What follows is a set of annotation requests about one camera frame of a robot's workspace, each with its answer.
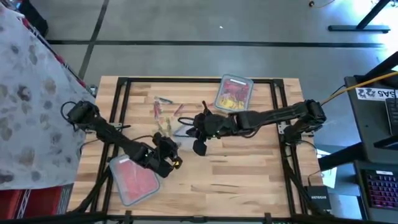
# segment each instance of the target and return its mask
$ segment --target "clear plastic container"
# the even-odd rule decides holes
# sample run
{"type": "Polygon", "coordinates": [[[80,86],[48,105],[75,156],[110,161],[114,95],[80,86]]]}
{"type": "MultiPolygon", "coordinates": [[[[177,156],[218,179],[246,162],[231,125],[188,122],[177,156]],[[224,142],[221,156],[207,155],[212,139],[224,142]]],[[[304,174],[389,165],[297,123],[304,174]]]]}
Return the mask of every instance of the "clear plastic container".
{"type": "Polygon", "coordinates": [[[109,167],[125,206],[140,202],[159,190],[156,174],[137,165],[127,155],[115,157],[109,162],[109,167]]]}
{"type": "Polygon", "coordinates": [[[248,78],[223,75],[214,103],[215,107],[226,113],[247,110],[253,84],[254,82],[248,78]]]}

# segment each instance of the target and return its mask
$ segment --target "keyboard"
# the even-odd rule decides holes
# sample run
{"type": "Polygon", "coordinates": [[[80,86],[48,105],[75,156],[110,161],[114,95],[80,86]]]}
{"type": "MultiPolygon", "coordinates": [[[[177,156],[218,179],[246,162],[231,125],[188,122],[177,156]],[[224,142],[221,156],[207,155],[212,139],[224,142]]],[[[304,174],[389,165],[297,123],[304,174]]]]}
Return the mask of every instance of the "keyboard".
{"type": "Polygon", "coordinates": [[[362,170],[369,205],[398,210],[398,172],[362,170]]]}

